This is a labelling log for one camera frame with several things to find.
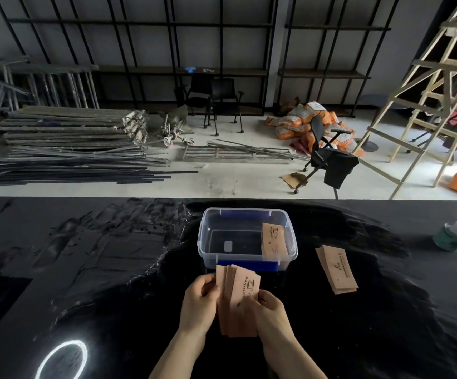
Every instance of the person's left hand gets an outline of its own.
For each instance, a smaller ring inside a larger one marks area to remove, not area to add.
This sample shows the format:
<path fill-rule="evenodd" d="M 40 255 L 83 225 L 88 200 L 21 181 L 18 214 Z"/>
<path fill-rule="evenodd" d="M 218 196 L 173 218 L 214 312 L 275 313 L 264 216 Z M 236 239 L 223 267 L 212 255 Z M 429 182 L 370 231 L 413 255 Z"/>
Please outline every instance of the person's left hand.
<path fill-rule="evenodd" d="M 184 293 L 178 332 L 195 338 L 200 342 L 201 350 L 216 315 L 219 296 L 220 288 L 216 286 L 215 274 L 199 276 Z"/>

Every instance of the wooden ladder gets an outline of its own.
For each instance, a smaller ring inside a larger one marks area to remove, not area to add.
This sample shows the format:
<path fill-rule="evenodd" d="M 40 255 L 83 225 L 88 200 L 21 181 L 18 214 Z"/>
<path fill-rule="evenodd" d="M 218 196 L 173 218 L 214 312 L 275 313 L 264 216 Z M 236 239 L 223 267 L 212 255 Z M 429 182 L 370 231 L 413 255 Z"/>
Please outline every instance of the wooden ladder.
<path fill-rule="evenodd" d="M 436 63 L 436 62 L 432 62 L 432 61 L 427 61 L 426 60 L 427 56 L 430 54 L 430 52 L 432 51 L 434 46 L 436 46 L 436 44 L 439 42 L 439 40 L 443 36 L 448 36 L 451 38 L 450 38 L 448 46 L 446 47 L 446 50 L 444 51 L 443 56 L 441 57 L 440 62 Z M 358 143 L 356 148 L 353 150 L 353 153 L 355 153 L 368 139 L 369 135 L 375 134 L 375 135 L 378 135 L 384 139 L 387 139 L 387 140 L 397 144 L 397 149 L 395 150 L 394 154 L 390 158 L 390 162 L 395 158 L 395 156 L 397 155 L 397 152 L 399 151 L 401 146 L 409 149 L 412 152 L 418 153 L 418 156 L 415 158 L 415 160 L 413 161 L 413 163 L 411 164 L 409 169 L 406 171 L 406 173 L 404 174 L 402 179 L 398 179 L 360 158 L 360 163 L 362 165 L 369 167 L 371 170 L 375 171 L 379 175 L 383 176 L 384 178 L 387 178 L 388 180 L 392 181 L 393 183 L 395 183 L 397 185 L 396 189 L 393 191 L 392 195 L 390 196 L 390 199 L 395 197 L 395 195 L 400 190 L 401 186 L 406 182 L 407 178 L 409 177 L 411 172 L 414 170 L 414 168 L 418 164 L 418 162 L 421 160 L 423 155 L 427 155 L 429 157 L 432 157 L 432 158 L 437 159 L 442 162 L 441 170 L 438 173 L 437 178 L 434 182 L 434 187 L 437 186 L 439 180 L 441 179 L 441 176 L 444 173 L 444 169 L 446 168 L 447 165 L 449 165 L 451 163 L 453 154 L 454 154 L 455 150 L 457 149 L 457 133 L 444 128 L 445 124 L 448 121 L 449 116 L 457 108 L 457 95 L 452 96 L 452 92 L 451 92 L 452 77 L 457 75 L 457 60 L 449 58 L 456 42 L 457 42 L 457 8 L 451 14 L 449 19 L 441 25 L 441 29 L 439 30 L 439 33 L 436 35 L 434 40 L 432 40 L 432 42 L 430 43 L 428 48 L 425 50 L 425 52 L 422 54 L 420 59 L 413 61 L 412 68 L 409 71 L 408 75 L 405 77 L 404 81 L 402 82 L 401 87 L 398 88 L 392 95 L 390 95 L 388 102 L 385 104 L 385 106 L 383 106 L 379 110 L 375 119 L 372 121 L 371 126 L 367 128 L 367 131 L 365 132 L 364 136 L 362 137 L 362 139 L 360 140 L 360 142 Z M 423 73 L 422 75 L 416 77 L 415 79 L 413 79 L 411 81 L 411 78 L 415 75 L 415 73 L 419 67 L 428 68 L 429 70 L 427 70 L 425 73 Z M 422 93 L 419 103 L 407 101 L 407 100 L 404 100 L 404 99 L 398 97 L 404 91 L 412 88 L 413 86 L 426 80 L 427 78 L 430 78 L 430 80 L 427 85 L 427 88 Z M 441 86 L 442 86 L 442 93 L 440 93 L 439 91 L 436 90 Z M 441 107 L 439 109 L 435 109 L 435 108 L 430 108 L 430 107 L 426 106 L 425 101 L 427 100 L 427 98 L 436 99 L 437 101 L 440 102 Z M 404 133 L 402 134 L 402 137 L 400 139 L 392 137 L 389 134 L 383 133 L 383 132 L 375 129 L 377 124 L 383 118 L 383 115 L 388 111 L 388 109 L 390 108 L 390 106 L 393 103 L 398 103 L 400 105 L 414 109 L 413 114 L 407 124 L 407 127 L 404 130 Z M 417 115 L 419 114 L 419 112 L 425 112 L 428 114 L 432 114 L 433 116 L 438 117 L 440 121 L 437 124 L 432 124 L 432 123 L 429 123 L 429 122 L 426 122 L 423 120 L 419 120 L 419 119 L 417 119 Z M 415 146 L 414 144 L 411 144 L 404 140 L 409 129 L 413 125 L 420 125 L 424 128 L 432 130 L 432 135 L 430 136 L 428 141 L 425 143 L 423 148 Z M 454 138 L 453 145 L 451 146 L 446 158 L 443 158 L 436 154 L 427 152 L 428 147 L 439 134 L 448 135 L 448 136 Z"/>

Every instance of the person's right hand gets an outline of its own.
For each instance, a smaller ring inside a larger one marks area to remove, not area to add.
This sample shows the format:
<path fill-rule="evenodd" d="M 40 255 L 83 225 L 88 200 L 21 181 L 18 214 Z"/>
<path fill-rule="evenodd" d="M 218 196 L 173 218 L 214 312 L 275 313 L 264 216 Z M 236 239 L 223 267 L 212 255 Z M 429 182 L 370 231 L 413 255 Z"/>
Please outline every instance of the person's right hand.
<path fill-rule="evenodd" d="M 272 369 L 279 373 L 283 348 L 298 343 L 283 303 L 269 291 L 259 290 L 258 300 L 246 296 L 242 305 L 245 311 L 255 316 L 265 359 Z"/>

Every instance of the hand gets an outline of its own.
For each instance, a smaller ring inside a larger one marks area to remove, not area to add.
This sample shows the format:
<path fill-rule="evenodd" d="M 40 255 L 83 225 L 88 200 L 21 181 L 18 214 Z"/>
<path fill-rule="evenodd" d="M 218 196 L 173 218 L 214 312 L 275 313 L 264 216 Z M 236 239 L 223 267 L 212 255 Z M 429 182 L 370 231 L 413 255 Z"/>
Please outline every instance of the hand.
<path fill-rule="evenodd" d="M 283 303 L 269 291 L 259 290 L 258 301 L 247 296 L 243 298 L 242 305 L 245 311 L 255 316 L 265 360 L 280 374 L 284 364 L 282 350 L 298 344 Z"/>
<path fill-rule="evenodd" d="M 184 293 L 178 334 L 193 338 L 200 351 L 204 348 L 206 333 L 216 315 L 219 296 L 220 288 L 216 286 L 214 274 L 199 276 Z"/>

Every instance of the forearm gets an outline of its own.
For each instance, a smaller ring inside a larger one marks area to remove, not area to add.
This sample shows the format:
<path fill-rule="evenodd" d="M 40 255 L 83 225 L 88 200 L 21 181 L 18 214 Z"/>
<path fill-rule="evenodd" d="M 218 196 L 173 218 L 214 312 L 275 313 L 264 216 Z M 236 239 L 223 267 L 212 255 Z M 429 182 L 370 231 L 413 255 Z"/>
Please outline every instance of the forearm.
<path fill-rule="evenodd" d="M 296 340 L 283 344 L 278 371 L 280 379 L 327 379 Z"/>
<path fill-rule="evenodd" d="M 189 379 L 203 344 L 198 337 L 178 331 L 151 372 L 149 379 Z"/>

